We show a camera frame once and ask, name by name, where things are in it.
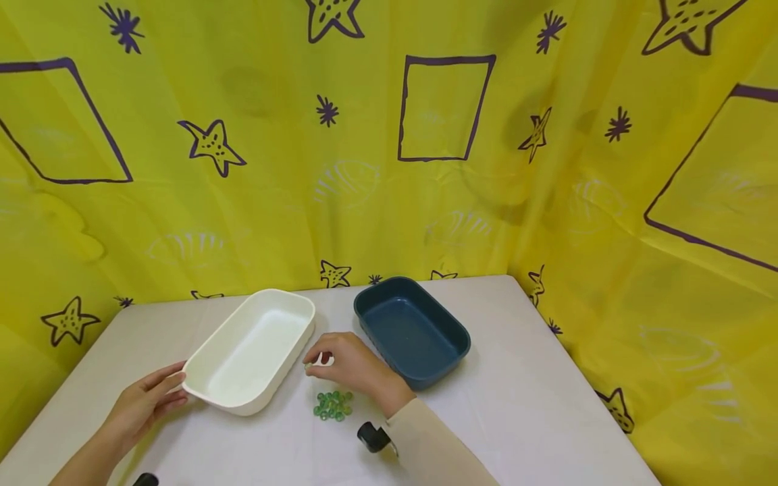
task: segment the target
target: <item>sleeve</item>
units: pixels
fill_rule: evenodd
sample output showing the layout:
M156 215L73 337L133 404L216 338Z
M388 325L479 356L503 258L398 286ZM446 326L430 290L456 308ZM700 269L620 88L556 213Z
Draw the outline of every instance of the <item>sleeve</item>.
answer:
M416 484L499 486L470 449L418 398L390 418L384 431Z

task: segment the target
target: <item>purple star drawing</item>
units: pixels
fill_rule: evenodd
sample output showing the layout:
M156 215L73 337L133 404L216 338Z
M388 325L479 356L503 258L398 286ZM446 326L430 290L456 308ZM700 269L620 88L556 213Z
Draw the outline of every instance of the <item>purple star drawing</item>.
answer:
M351 287L345 276L349 274L351 267L336 267L326 260L321 261L321 271L319 280L327 281L327 288Z
M119 302L119 306L122 309L127 309L129 306L132 305L132 301L134 299L130 299L129 297L114 297L114 300L117 300Z
M433 270L433 272L429 274L429 280L451 280L452 278L456 278L458 275L458 273L444 274L437 270Z
M538 41L538 50L535 52L536 54L540 54L540 51L543 51L543 54L548 54L548 48L551 47L551 39L559 40L556 34L567 27L567 22L564 22L565 18L562 16L555 16L553 10L544 13L543 19L545 20L545 27L543 27L538 34L538 39L540 40Z
M219 297L223 297L224 296L224 294L202 295L200 292L198 292L196 290L192 290L189 293L192 294L192 297L195 300L200 300L200 299L218 299Z
M548 118L550 116L550 107L545 111L543 117L538 115L530 116L533 125L532 135L519 145L519 150L530 150L530 163L532 163L532 159L534 159L534 154L538 150L538 147L545 145L545 125L548 123Z
M355 39L365 37L354 17L359 0L305 0L308 4L308 42L315 44L330 27Z
M532 301L532 305L535 307L538 307L538 304L540 303L540 296L545 293L545 286L543 285L543 269L545 268L545 265L541 265L539 272L529 272L527 275L529 276L530 280L532 280L532 283L534 283L534 287L532 288L532 292L530 292L530 300Z
M608 411L611 412L611 415L616 422L619 423L619 427L622 428L624 433L631 434L635 429L635 421L632 420L632 417L630 417L627 412L627 403L624 401L624 392L622 392L622 388L619 387L613 390L613 393L608 396L596 390L594 392L597 393L597 396L600 397L602 403L605 404Z
M713 28L746 0L659 0L662 20L643 48L647 56L680 40L689 52L710 56Z
M190 121L182 120L178 124L189 130L189 133L194 136L194 143L189 151L190 159L210 157L221 177L229 175L230 164L234 166L246 165L246 161L227 143L227 130L224 128L223 121L214 120L206 131Z
M136 37L144 37L143 34L135 32L135 28L138 27L138 23L141 21L140 17L133 17L129 10L116 9L114 12L108 2L105 2L105 7L98 5L98 9L102 10L105 15L108 16L113 24L110 26L112 36L119 36L119 45L124 46L124 52L130 54L130 51L135 51L138 54L141 53L138 42L135 41Z
M66 335L72 337L76 344L81 344L84 340L84 327L100 322L97 316L81 312L79 296L73 297L61 312L41 316L40 320L51 328L50 342L55 348Z
M629 129L632 128L632 124L629 123L629 117L627 116L627 110L623 110L619 107L619 113L616 118L611 118L608 122L611 127L605 132L605 136L608 137L608 143L613 142L613 139L617 142L622 140L622 135L629 133Z
M316 95L316 97L319 99L319 104L321 105L321 108L316 109L316 113L320 114L319 117L319 124L327 124L327 128L330 128L330 123L335 124L335 117L337 117L340 113L338 113L338 107L336 107L327 97L324 99L321 99L321 95Z
M549 319L548 320L548 328L551 330L552 333L554 333L556 335L564 334L562 332L562 328L560 328L559 326L554 324L554 320L553 319Z

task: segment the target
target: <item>rectangle outline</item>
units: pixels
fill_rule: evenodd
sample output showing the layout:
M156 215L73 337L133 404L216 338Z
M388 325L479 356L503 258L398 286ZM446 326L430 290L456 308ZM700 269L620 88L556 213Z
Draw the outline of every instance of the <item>rectangle outline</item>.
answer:
M675 175L678 174L678 171L681 170L681 167L686 164L686 161L689 160L689 157L692 155L694 150L697 148L697 145L705 138L705 135L707 134L708 130L710 129L713 122L718 118L719 113L724 108L724 105L727 104L727 101L729 101L730 98L733 97L742 97L742 98L749 98L752 100L762 100L767 101L769 103L778 103L778 91L775 89L766 89L766 88L759 88L757 86L747 86L742 84L737 84L732 89L730 94L727 96L727 98L724 100L724 102L721 104L718 110L716 110L716 113L713 115L713 117L708 122L708 125L705 127L705 130L703 130L703 133L700 134L700 136L697 138L697 141L694 142L694 145L692 145L689 152L686 154L684 159L681 161L681 164L675 169L673 174L670 176L670 179L668 179L668 182L665 183L664 187L662 187L662 190L659 191L659 194L654 198L654 200L649 205L648 209L643 213L643 219L646 221L646 224L649 226L653 226L656 229L659 229L660 231L664 231L666 233L669 233L673 236L677 236L679 238L682 238L686 240L688 243L693 243L697 245L707 246L709 248L713 248L714 250L719 250L721 253L724 253L726 255L729 255L730 257L739 258L741 260L747 261L751 264L758 265L760 267L764 267L768 270L772 270L775 272L778 272L778 267L771 265L765 261L757 260L755 258L749 257L748 255L744 255L740 252L730 250L729 248L725 248L721 245L716 245L715 243L711 243L709 241L703 240L702 238L699 238L697 236L694 236L692 234L686 233L684 231L681 231L680 229L673 228L671 226L665 225L663 223L660 223L658 221L655 221L651 219L649 216L649 213L651 212L651 209L654 208L657 201L659 201L659 198L667 192L670 185L673 182L673 179L675 178Z
M397 142L397 159L402 162L430 162L432 160L467 160L470 156L470 149L473 146L475 140L475 132L478 130L478 120L481 117L481 107L484 103L486 96L486 88L489 85L489 78L492 76L492 70L494 64L497 62L497 54L489 54L486 56L452 56L448 58L423 58L419 56L405 56L405 73L402 77L402 105L400 108L400 132ZM473 118L473 126L470 130L470 138L468 139L468 147L464 151L464 157L403 157L402 156L402 139L405 136L405 130L403 129L402 122L405 120L405 101L408 99L408 72L411 69L411 64L425 65L425 66L451 66L461 64L486 64L486 77L484 78L484 86L481 90L481 98L478 101L478 109L475 111L475 117Z
M77 69L77 67L75 66L75 62L71 58L59 58L59 59L52 59L50 61L41 61L41 62L24 61L24 62L0 63L0 74L14 73L14 72L35 72L35 71L42 72L42 71L50 71L53 69L63 69L63 68L68 70L70 75L75 80L75 84L81 90L81 94L84 96L84 99L86 100L86 104L89 105L89 108L92 111L92 115L95 117L95 120L97 120L100 129L103 131L103 136L105 136L106 140L108 141L108 145L110 145L111 149L114 151L114 155L116 156L116 159L119 162L119 166L121 167L122 171L127 177L126 179L55 179L53 177L47 177L40 171L40 169L38 169L38 166L35 165L33 160L30 158L30 154L28 154L27 151L24 149L24 147L22 147L21 144L18 143L17 140L13 137L11 131L5 125L5 122L2 120L2 118L0 118L0 128L2 128L5 134L8 135L8 138L16 146L16 149L19 150L19 152L24 156L27 162L33 167L33 169L35 169L35 172L37 172L38 176L41 179L48 180L49 182L53 182L55 184L92 184L95 182L108 182L108 183L132 182L133 181L132 175L130 174L129 168L127 168L127 164L124 161L124 157L122 156L118 145L116 145L116 141L114 140L113 135L111 135L110 132L108 131L108 127L106 127L105 123L103 122L103 118L100 116L100 113L97 111L97 108L92 102L92 98L89 96L89 93L86 91L86 86L84 86L84 82L81 80L81 76L79 75L79 70Z

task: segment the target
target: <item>tray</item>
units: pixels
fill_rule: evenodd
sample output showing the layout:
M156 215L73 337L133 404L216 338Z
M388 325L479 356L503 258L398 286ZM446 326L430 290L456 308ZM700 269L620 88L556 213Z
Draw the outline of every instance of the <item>tray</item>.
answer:
M314 333L315 312L274 288L249 296L189 358L184 390L235 415L259 412Z
M413 390L432 386L470 351L464 326L410 278L388 278L361 291L354 311L378 352Z

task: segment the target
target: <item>yellow curtain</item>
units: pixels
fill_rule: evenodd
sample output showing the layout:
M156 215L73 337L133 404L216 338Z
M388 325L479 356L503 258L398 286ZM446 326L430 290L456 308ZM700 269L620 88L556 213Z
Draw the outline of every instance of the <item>yellow curtain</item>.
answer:
M123 307L510 273L663 484L778 474L775 2L38 3L0 456Z

